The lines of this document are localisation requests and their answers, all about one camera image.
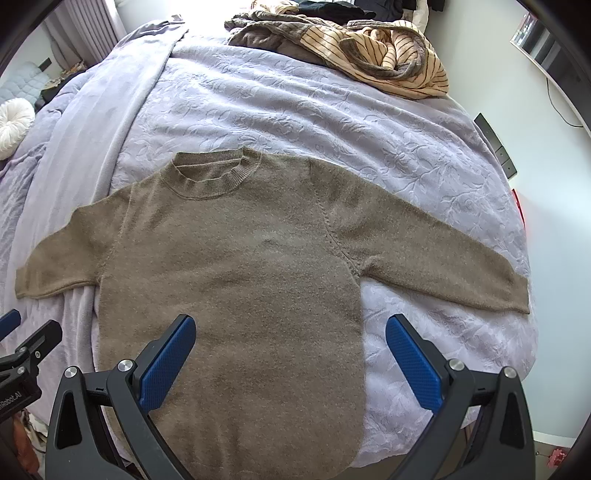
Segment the black wall socket panel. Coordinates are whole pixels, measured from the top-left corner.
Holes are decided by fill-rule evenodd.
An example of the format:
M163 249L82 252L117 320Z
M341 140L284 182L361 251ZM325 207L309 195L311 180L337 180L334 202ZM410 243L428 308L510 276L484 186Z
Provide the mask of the black wall socket panel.
M513 178L517 174L517 169L506 148L482 113L479 113L475 117L475 123L492 147L495 157L501 165L506 177L508 179Z

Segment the lavender embossed bedspread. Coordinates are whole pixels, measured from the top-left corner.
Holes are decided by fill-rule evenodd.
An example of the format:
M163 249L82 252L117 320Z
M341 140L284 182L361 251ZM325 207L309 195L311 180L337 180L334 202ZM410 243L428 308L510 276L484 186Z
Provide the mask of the lavender embossed bedspread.
M186 36L137 113L110 186L119 189L179 152L242 146L339 164L504 255L530 265L507 178L470 116L453 100L384 94L341 73L271 52ZM373 280L362 285L368 406L353 467L410 450L429 420L386 346L389 316L404 314L448 357L497 372L532 369L533 314L466 309Z

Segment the striped tan clothes pile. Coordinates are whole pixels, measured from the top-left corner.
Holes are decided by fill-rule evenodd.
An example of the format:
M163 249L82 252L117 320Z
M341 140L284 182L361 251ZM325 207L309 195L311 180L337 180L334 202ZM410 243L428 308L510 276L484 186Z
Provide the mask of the striped tan clothes pile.
M424 28L378 20L349 2L254 1L224 22L228 43L327 66L412 100L449 93L446 69Z

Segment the olive brown knit sweater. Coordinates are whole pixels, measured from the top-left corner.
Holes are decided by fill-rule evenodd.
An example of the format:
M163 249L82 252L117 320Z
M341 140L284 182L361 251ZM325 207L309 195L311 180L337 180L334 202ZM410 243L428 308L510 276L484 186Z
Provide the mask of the olive brown knit sweater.
M197 344L159 431L202 479L329 479L363 441L360 281L529 310L509 261L324 160L180 153L76 209L17 270L18 298L99 289L98 363L192 316Z

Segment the lavender window curtain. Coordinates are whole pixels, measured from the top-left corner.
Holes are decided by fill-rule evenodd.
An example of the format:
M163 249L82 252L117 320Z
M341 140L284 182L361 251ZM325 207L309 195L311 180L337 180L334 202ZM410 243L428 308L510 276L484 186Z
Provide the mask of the lavender window curtain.
M42 25L62 69L100 63L126 35L113 0L62 1Z

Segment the lavender plush blanket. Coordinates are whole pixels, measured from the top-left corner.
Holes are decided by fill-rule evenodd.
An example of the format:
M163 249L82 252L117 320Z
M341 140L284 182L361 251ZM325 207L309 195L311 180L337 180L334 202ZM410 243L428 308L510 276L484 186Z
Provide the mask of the lavender plush blanket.
M41 364L44 379L77 365L93 367L91 286L35 301L15 297L15 276L45 237L65 226L72 212L107 196L129 129L187 31L179 16L147 23L124 37L107 58L74 80L53 126L48 109L1 171L2 199L16 214L1 235L1 307L18 309L23 324L4 341L14 349L48 319L62 322L63 342Z

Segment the white round cushion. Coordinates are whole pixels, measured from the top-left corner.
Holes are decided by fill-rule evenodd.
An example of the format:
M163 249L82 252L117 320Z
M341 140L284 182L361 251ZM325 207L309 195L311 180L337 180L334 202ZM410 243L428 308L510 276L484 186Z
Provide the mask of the white round cushion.
M34 107L24 98L10 99L1 105L1 161L8 159L16 151L34 120Z

